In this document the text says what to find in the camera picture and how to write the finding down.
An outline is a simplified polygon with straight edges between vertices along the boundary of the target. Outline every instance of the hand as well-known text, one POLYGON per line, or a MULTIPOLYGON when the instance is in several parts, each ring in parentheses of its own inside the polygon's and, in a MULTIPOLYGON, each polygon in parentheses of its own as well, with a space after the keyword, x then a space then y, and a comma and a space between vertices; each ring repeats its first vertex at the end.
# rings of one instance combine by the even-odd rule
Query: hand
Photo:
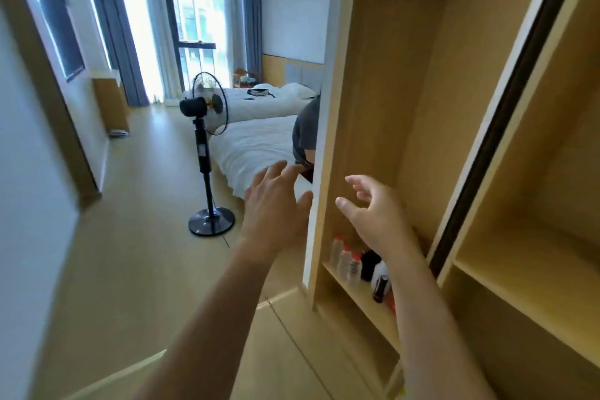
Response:
POLYGON ((252 242, 252 255, 258 261, 272 263, 308 224, 313 193, 305 192, 298 202, 294 194, 294 183, 304 166, 287 163, 263 169, 246 190, 241 237, 252 242))
POLYGON ((356 190, 356 197, 369 203, 361 208, 348 199, 337 198, 335 205, 349 219, 361 239, 384 261, 398 246, 419 248, 404 209, 390 187, 369 176, 347 176, 346 181, 356 190))

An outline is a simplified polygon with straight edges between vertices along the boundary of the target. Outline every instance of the wall-mounted tv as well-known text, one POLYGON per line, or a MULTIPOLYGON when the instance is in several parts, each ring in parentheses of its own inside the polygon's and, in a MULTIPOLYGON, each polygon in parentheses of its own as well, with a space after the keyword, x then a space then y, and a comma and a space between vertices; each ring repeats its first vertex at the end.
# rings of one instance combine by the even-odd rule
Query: wall-mounted tv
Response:
POLYGON ((67 0, 38 0, 48 25, 62 72, 71 81, 85 69, 79 43, 67 9, 67 0))

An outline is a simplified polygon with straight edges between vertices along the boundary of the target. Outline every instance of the wooden wardrobe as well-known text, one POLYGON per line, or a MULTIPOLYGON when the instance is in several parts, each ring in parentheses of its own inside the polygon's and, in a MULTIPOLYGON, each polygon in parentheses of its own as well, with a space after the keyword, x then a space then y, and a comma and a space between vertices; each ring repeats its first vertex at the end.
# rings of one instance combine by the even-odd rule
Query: wooden wardrobe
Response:
POLYGON ((335 3, 311 305, 397 396, 394 313, 328 265, 336 233, 362 246, 334 200, 369 174, 398 189, 499 398, 600 398, 600 0, 335 3))

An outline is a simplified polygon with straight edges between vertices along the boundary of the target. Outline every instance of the white bedsheet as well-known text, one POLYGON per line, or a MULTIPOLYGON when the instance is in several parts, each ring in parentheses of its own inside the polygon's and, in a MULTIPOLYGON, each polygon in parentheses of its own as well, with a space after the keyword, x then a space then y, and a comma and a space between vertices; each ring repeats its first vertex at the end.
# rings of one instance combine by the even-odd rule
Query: white bedsheet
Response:
MULTIPOLYGON (((209 140, 211 156, 227 177, 233 194, 244 198, 252 179, 261 169, 279 161, 295 163, 292 153, 292 129, 296 116, 246 120, 232 123, 222 135, 209 140)), ((296 199, 312 184, 299 176, 296 199)))
MULTIPOLYGON (((243 88, 227 88, 224 91, 229 102, 229 123, 250 119, 297 116, 310 101, 299 99, 294 94, 277 87, 270 88, 275 98, 271 95, 254 97, 248 95, 248 89, 243 88), (253 98, 253 100, 244 100, 245 98, 253 98)), ((186 91, 184 95, 189 98, 189 93, 186 91)), ((214 131, 219 125, 225 123, 225 114, 216 114, 213 110, 209 110, 204 122, 210 131, 214 131)))

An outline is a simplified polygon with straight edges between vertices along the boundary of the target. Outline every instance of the wooden floor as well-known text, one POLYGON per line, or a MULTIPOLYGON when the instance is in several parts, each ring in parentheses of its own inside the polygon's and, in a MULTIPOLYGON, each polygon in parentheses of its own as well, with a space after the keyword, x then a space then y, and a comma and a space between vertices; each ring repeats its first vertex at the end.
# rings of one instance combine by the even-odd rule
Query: wooden floor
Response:
MULTIPOLYGON (((234 212, 236 226, 210 239, 187 229, 188 218, 206 207, 190 121, 177 108, 152 107, 134 111, 130 122, 131 136, 111 142, 102 199, 77 226, 34 400, 128 398, 154 365, 143 361, 167 347, 232 254, 244 204, 219 171, 212 174, 215 202, 234 212)), ((261 301, 299 285, 303 264, 303 247, 282 252, 261 301)), ((335 338, 293 290, 257 311, 233 398, 371 397, 335 338)))

